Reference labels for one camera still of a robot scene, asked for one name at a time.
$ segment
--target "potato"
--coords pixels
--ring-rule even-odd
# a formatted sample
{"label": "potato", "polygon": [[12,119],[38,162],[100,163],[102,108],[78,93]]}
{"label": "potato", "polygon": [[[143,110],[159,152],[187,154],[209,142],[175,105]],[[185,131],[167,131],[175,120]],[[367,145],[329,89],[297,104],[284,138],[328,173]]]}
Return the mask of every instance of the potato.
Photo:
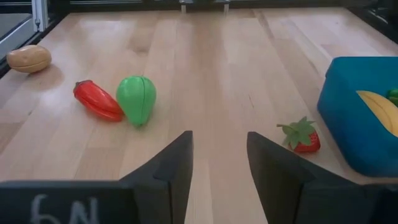
{"label": "potato", "polygon": [[18,72],[38,72],[51,63],[49,50],[38,45],[28,45],[7,54],[8,65]]}

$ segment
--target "green object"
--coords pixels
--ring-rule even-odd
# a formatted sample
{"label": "green object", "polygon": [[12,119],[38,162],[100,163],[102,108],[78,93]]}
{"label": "green object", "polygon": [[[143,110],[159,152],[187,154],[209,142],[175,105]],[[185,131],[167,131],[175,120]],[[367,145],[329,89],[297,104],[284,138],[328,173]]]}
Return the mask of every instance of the green object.
{"label": "green object", "polygon": [[277,127],[282,127],[286,134],[284,144],[290,144],[291,148],[295,149],[300,142],[306,146],[311,145],[310,134],[315,132],[315,128],[311,126],[312,123],[314,121],[307,121],[305,116],[299,122],[293,122],[289,125],[277,124]]}
{"label": "green object", "polygon": [[387,99],[398,106],[398,89],[389,90],[387,92]]}
{"label": "green object", "polygon": [[131,76],[120,83],[116,99],[129,122],[141,126],[148,121],[155,105],[156,89],[148,78]]}

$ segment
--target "red pepper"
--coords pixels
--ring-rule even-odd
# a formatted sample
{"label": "red pepper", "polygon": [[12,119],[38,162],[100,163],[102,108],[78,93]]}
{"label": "red pepper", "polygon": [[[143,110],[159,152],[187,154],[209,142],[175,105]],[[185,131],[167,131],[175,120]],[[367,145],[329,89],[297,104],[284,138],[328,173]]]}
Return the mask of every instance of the red pepper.
{"label": "red pepper", "polygon": [[91,80],[77,82],[73,89],[75,98],[89,111],[107,121],[121,121],[123,111],[118,102]]}

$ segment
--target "strawberry leaf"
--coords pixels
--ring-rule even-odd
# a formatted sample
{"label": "strawberry leaf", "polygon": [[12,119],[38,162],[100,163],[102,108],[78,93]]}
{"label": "strawberry leaf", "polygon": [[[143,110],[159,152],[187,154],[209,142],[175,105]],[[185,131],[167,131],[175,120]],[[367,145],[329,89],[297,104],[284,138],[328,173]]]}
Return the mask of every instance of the strawberry leaf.
{"label": "strawberry leaf", "polygon": [[292,149],[295,149],[297,145],[299,144],[299,135],[294,134],[290,137],[290,146]]}
{"label": "strawberry leaf", "polygon": [[294,131],[294,129],[292,129],[291,127],[289,127],[289,126],[283,126],[282,127],[282,130],[283,130],[283,132],[286,134],[286,135],[291,135],[291,134],[293,134],[295,131]]}
{"label": "strawberry leaf", "polygon": [[303,118],[299,121],[299,123],[305,123],[305,122],[307,122],[307,116],[303,117]]}
{"label": "strawberry leaf", "polygon": [[309,135],[315,132],[315,128],[311,125],[300,125],[297,127],[300,134]]}
{"label": "strawberry leaf", "polygon": [[299,124],[298,122],[291,122],[291,123],[289,124],[289,126],[294,128],[294,127],[296,127],[298,124]]}
{"label": "strawberry leaf", "polygon": [[290,137],[289,136],[286,136],[286,138],[285,138],[285,140],[284,140],[284,142],[282,143],[284,146],[287,146],[287,145],[289,145],[289,142],[290,142]]}
{"label": "strawberry leaf", "polygon": [[310,136],[307,135],[307,134],[301,134],[301,135],[300,135],[299,141],[300,141],[303,145],[306,145],[306,146],[310,146],[310,145],[311,145]]}

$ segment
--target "toy vegetable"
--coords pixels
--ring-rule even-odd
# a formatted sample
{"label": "toy vegetable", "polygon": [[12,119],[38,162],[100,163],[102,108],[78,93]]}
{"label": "toy vegetable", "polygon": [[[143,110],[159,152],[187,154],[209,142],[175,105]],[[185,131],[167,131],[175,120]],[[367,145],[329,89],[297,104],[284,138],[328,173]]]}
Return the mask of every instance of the toy vegetable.
{"label": "toy vegetable", "polygon": [[315,128],[311,126],[314,121],[307,121],[307,117],[290,125],[278,124],[287,135],[284,144],[295,152],[316,152],[321,147]]}
{"label": "toy vegetable", "polygon": [[398,89],[389,90],[386,98],[398,106]]}
{"label": "toy vegetable", "polygon": [[49,50],[38,45],[28,45],[7,54],[8,65],[18,72],[34,73],[51,63]]}
{"label": "toy vegetable", "polygon": [[77,82],[73,89],[75,98],[89,111],[107,121],[121,121],[123,111],[118,103],[91,80]]}
{"label": "toy vegetable", "polygon": [[120,83],[116,99],[129,122],[141,126],[148,121],[152,112],[156,89],[148,78],[131,76]]}

